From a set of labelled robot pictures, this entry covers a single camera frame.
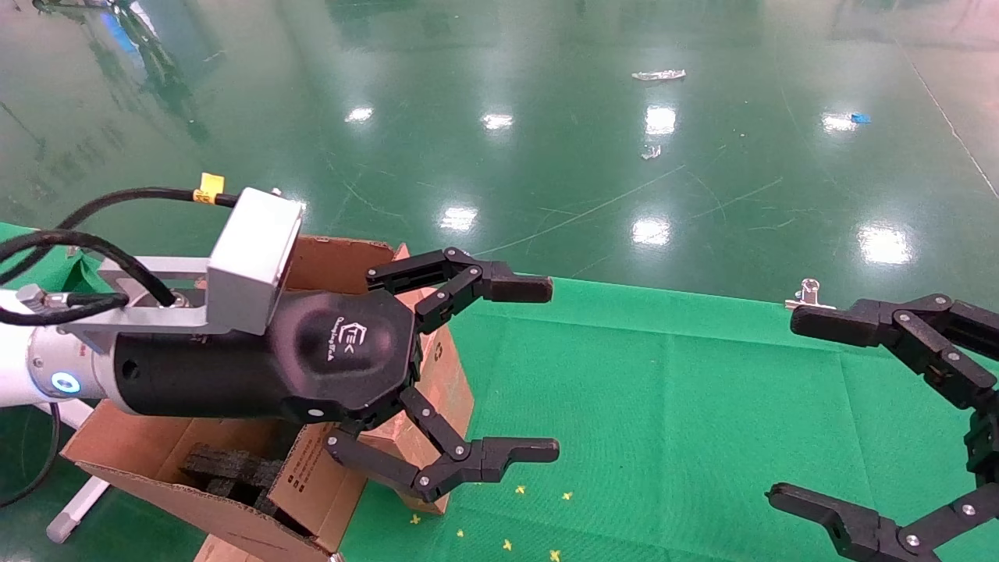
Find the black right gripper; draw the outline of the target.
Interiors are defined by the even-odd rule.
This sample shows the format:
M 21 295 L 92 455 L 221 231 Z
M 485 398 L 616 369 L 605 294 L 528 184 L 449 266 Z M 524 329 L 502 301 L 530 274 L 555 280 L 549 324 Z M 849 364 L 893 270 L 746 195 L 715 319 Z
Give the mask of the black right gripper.
M 884 347 L 957 409 L 972 408 L 968 472 L 998 480 L 997 377 L 970 357 L 997 360 L 997 313 L 931 294 L 904 303 L 859 299 L 847 309 L 802 305 L 792 333 L 854 347 Z M 900 526 L 874 509 L 785 482 L 773 485 L 771 507 L 815 522 L 836 553 L 853 561 L 939 561 L 935 549 L 998 516 L 998 484 L 987 483 Z

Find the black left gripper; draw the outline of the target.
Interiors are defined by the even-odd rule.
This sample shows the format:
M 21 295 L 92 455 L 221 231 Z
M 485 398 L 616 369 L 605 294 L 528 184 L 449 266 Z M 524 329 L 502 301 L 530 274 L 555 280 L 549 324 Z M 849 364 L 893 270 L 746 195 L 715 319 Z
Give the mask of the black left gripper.
M 422 360 L 417 329 L 435 332 L 477 299 L 550 302 L 552 278 L 447 247 L 374 267 L 367 286 L 377 291 L 287 294 L 261 335 L 121 333 L 113 348 L 119 404 L 143 416 L 353 422 L 329 431 L 329 455 L 428 503 L 464 483 L 500 482 L 510 464 L 559 459 L 556 439 L 464 441 L 412 387 Z M 414 314 L 393 296 L 424 288 L 434 292 Z M 400 409 L 439 453 L 425 468 L 358 439 L 359 425 L 377 427 Z

